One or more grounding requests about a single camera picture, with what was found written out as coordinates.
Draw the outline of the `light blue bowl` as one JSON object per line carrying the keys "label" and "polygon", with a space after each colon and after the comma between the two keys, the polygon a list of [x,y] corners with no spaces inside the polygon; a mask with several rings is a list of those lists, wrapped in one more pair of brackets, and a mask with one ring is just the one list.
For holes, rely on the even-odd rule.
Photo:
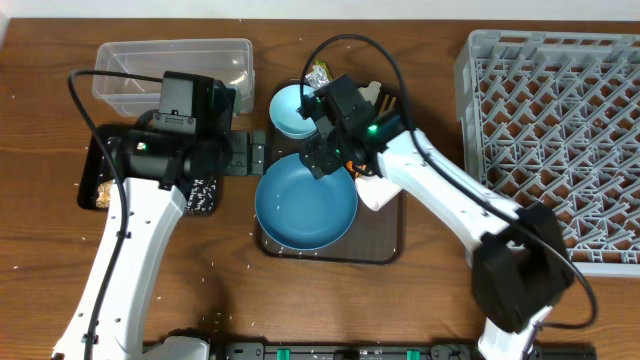
{"label": "light blue bowl", "polygon": [[283,87],[272,97],[269,106],[269,116],[275,128],[295,140],[305,139],[316,133],[315,123],[303,119],[298,112],[301,106],[300,89],[298,84]]}

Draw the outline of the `white paper cup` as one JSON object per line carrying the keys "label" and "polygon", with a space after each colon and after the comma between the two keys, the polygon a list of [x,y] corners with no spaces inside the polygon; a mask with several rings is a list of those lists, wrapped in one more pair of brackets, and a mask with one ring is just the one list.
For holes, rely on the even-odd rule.
{"label": "white paper cup", "polygon": [[360,199],[372,211],[379,211],[402,190],[388,179],[378,176],[359,176],[354,184]]}

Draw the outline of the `dark blue plate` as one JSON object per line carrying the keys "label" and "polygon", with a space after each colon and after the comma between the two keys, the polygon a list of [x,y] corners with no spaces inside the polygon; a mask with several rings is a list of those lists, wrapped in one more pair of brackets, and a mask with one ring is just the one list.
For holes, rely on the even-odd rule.
{"label": "dark blue plate", "polygon": [[272,164],[255,193],[255,213],[264,232],[281,246],[302,251],[339,240],[354,222],[358,203],[346,169],[316,179],[297,153]]}

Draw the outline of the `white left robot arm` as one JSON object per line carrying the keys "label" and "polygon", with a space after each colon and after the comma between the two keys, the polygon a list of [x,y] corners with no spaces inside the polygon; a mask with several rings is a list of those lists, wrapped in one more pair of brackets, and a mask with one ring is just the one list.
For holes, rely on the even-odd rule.
{"label": "white left robot arm", "polygon": [[209,344],[171,336],[143,349],[144,324],[157,275],[178,221],[210,216],[221,199],[220,178],[168,186],[135,175],[108,191],[108,219],[85,290],[56,359],[206,359]]}

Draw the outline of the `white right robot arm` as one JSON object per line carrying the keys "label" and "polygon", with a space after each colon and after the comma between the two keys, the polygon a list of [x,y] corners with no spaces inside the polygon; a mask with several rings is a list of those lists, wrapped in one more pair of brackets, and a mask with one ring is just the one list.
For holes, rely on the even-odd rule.
{"label": "white right robot arm", "polygon": [[301,159],[316,178],[349,161],[371,165],[434,213],[470,253],[472,294],[486,317],[478,350],[486,359],[525,359],[537,332],[575,280],[561,228],[542,203],[527,208],[482,186],[444,157],[394,110],[370,103],[347,110],[318,103],[299,109],[318,133]]}

